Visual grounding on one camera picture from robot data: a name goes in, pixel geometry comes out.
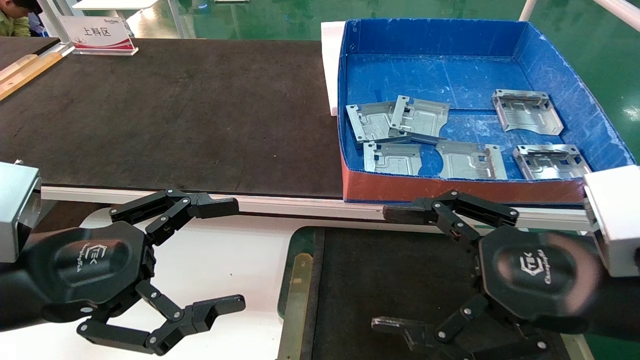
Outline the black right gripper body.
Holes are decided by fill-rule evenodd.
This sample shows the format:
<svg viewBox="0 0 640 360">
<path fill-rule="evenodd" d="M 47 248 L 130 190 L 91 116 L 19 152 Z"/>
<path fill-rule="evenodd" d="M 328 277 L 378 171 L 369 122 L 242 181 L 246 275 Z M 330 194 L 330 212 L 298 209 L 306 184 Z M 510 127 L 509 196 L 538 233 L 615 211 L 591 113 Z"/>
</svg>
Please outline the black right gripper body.
<svg viewBox="0 0 640 360">
<path fill-rule="evenodd" d="M 592 240 L 499 227 L 478 242 L 486 294 L 532 327 L 580 334 L 593 323 L 603 265 Z"/>
</svg>

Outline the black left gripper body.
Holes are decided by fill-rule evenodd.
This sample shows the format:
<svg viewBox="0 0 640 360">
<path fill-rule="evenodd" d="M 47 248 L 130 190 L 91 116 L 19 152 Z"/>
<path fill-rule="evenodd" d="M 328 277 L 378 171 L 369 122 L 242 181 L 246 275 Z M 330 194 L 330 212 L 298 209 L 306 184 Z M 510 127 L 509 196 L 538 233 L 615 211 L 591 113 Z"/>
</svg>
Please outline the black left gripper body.
<svg viewBox="0 0 640 360">
<path fill-rule="evenodd" d="M 136 287 L 155 265 L 146 235 L 123 221 L 37 235 L 25 248 L 25 310 L 45 322 L 120 316 L 141 299 Z"/>
</svg>

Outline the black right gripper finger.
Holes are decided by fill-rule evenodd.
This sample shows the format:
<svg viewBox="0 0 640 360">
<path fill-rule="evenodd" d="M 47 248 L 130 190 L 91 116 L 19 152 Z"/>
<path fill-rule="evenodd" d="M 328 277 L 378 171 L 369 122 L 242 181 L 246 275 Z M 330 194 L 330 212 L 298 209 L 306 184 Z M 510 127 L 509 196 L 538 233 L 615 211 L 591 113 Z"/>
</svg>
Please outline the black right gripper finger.
<svg viewBox="0 0 640 360">
<path fill-rule="evenodd" d="M 416 198 L 409 204 L 386 205 L 382 215 L 394 224 L 434 225 L 467 251 L 476 251 L 482 236 L 463 218 L 493 228 L 514 227 L 519 218 L 514 208 L 457 190 L 432 198 Z"/>
<path fill-rule="evenodd" d="M 489 310 L 489 298 L 474 294 L 440 324 L 378 316 L 371 329 L 402 337 L 412 353 L 427 360 L 539 360 L 548 353 L 541 333 L 499 329 Z"/>
</svg>

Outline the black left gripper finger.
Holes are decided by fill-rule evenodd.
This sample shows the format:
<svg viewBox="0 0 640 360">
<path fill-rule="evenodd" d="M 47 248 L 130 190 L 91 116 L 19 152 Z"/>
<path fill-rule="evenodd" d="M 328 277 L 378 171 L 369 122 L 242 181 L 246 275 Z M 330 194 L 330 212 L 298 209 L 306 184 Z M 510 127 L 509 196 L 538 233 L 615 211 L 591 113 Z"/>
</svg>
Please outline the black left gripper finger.
<svg viewBox="0 0 640 360">
<path fill-rule="evenodd" d="M 110 210 L 113 223 L 135 225 L 155 218 L 145 228 L 147 242 L 160 246 L 193 218 L 212 219 L 240 214 L 235 198 L 212 199 L 207 193 L 169 188 L 123 203 Z"/>
<path fill-rule="evenodd" d="M 136 353 L 164 356 L 185 337 L 211 330 L 215 320 L 223 315 L 242 312 L 246 308 L 241 294 L 196 301 L 181 309 L 173 300 L 144 280 L 135 285 L 136 300 L 144 300 L 165 321 L 156 330 L 126 328 L 108 324 L 114 310 L 98 312 L 77 327 L 80 337 L 98 346 L 112 347 Z"/>
</svg>

